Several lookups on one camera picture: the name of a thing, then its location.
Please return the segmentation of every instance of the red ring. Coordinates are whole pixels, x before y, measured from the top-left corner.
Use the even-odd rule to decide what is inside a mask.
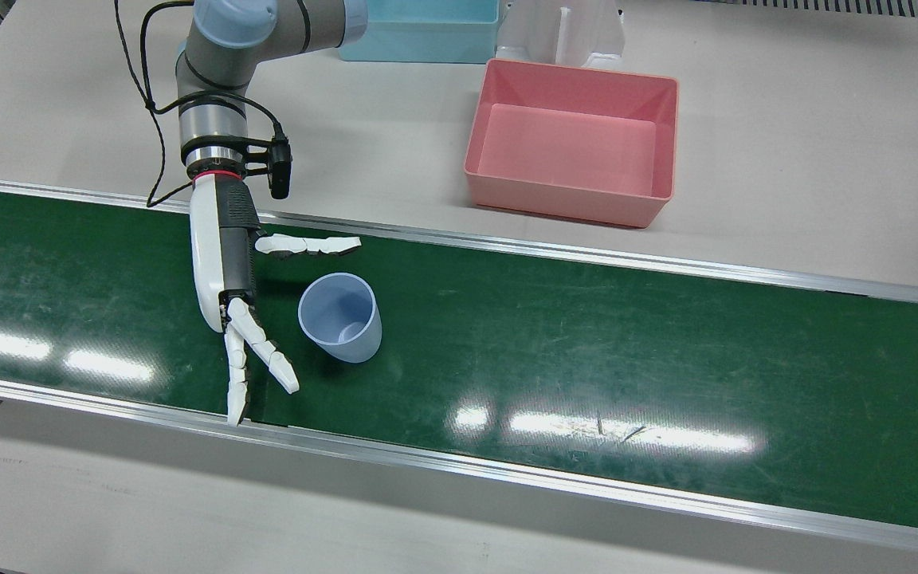
[[[226,171],[226,170],[201,171],[200,174],[197,174],[196,177],[194,177],[194,181],[196,182],[197,179],[203,178],[204,175],[232,175],[232,177],[236,179],[240,179],[240,181],[243,181],[243,178],[241,178],[239,174],[233,173],[233,171]]]

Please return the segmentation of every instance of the pink plastic container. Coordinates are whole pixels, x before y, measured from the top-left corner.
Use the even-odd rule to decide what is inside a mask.
[[[488,62],[466,152],[478,206],[648,226],[673,195],[678,81]]]

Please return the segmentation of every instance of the metal edge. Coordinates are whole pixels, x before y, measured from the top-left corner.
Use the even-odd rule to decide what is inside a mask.
[[[577,475],[562,471],[495,462],[461,454],[438,453],[410,446],[395,446],[373,440],[336,435],[298,427],[276,427],[243,422],[239,427],[226,425],[221,415],[185,411],[153,404],[107,399],[94,395],[44,388],[37,385],[0,380],[0,399],[22,400],[51,407],[63,407],[81,413],[107,415],[117,419],[148,423],[156,426],[238,440],[260,446],[310,454],[331,455],[336,458],[369,464],[403,466],[430,471],[447,472],[485,478],[606,499],[617,504],[643,509],[659,509],[704,519],[722,520],[736,524],[769,527],[798,534],[817,535],[918,552],[918,528],[886,524],[762,505],[757,502],[733,501],[707,494],[684,493],[656,486]]]
[[[135,196],[19,182],[0,181],[0,192],[99,203],[105,206],[134,207],[140,210],[146,210],[147,208],[143,204],[143,200]],[[154,207],[153,210],[186,214],[189,211],[189,203],[171,199],[161,204],[161,206]],[[336,233],[402,239],[417,243],[470,248],[471,250],[496,251],[502,252],[502,254],[521,254],[537,258],[620,266],[620,268],[627,269],[643,269],[644,271],[676,273],[677,275],[693,277],[710,277],[710,279],[724,279],[743,283],[865,295],[865,297],[918,304],[918,287],[912,285],[845,279],[845,277],[779,271],[778,269],[755,268],[747,265],[717,264],[717,262],[695,261],[695,259],[667,258],[661,257],[661,255],[630,254],[630,252],[624,251],[597,250],[590,247],[418,229],[410,228],[410,226],[353,222],[345,221],[345,219],[314,217],[314,215],[288,214],[288,212],[265,211],[259,215],[261,221],[267,222],[267,224],[305,226],[305,228]]]

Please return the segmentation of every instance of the green conveyor belt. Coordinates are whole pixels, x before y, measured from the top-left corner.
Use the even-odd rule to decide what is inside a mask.
[[[188,228],[0,193],[0,379],[223,413]],[[303,388],[251,363],[254,421],[918,527],[918,305],[378,238],[256,269]],[[366,364],[296,322],[332,271],[378,295]]]

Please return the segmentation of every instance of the light blue bin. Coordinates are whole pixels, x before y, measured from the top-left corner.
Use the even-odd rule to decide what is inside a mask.
[[[498,0],[367,0],[367,33],[344,61],[485,63],[495,56]]]

